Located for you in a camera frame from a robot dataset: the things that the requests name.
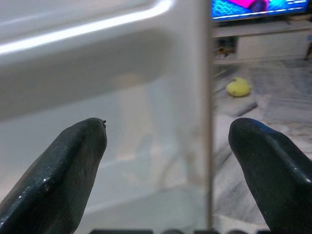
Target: marble floor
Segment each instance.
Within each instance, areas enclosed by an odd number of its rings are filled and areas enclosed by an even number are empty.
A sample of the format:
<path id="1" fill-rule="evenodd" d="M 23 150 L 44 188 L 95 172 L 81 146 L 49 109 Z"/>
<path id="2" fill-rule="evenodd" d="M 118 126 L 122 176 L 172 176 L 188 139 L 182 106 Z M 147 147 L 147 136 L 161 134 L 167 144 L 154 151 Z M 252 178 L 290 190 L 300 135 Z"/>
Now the marble floor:
<path id="1" fill-rule="evenodd" d="M 247 97 L 231 97 L 225 87 L 234 77 L 252 85 Z M 215 113 L 251 117 L 287 135 L 312 159 L 312 61 L 288 60 L 217 67 Z M 229 145 L 215 154 L 214 214 L 266 228 Z"/>

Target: tv stand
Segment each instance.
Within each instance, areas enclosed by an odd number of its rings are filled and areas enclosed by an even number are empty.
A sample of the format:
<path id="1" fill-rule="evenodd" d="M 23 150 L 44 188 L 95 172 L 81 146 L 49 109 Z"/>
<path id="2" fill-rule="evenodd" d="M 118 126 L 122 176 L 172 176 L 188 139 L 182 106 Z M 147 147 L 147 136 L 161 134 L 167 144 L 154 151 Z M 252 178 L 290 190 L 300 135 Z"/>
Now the tv stand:
<path id="1" fill-rule="evenodd" d="M 216 40 L 232 38 L 233 53 L 216 56 L 215 64 L 304 59 L 312 42 L 312 23 L 269 21 L 215 28 Z"/>

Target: television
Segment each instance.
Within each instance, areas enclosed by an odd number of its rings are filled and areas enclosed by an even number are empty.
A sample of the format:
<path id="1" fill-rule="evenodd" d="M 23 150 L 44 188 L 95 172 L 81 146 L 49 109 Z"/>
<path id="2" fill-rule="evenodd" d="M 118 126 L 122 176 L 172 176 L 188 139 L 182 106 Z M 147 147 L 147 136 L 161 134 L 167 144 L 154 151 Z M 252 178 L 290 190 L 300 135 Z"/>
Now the television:
<path id="1" fill-rule="evenodd" d="M 216 21 L 242 20 L 264 16 L 303 13 L 309 0 L 212 0 Z"/>

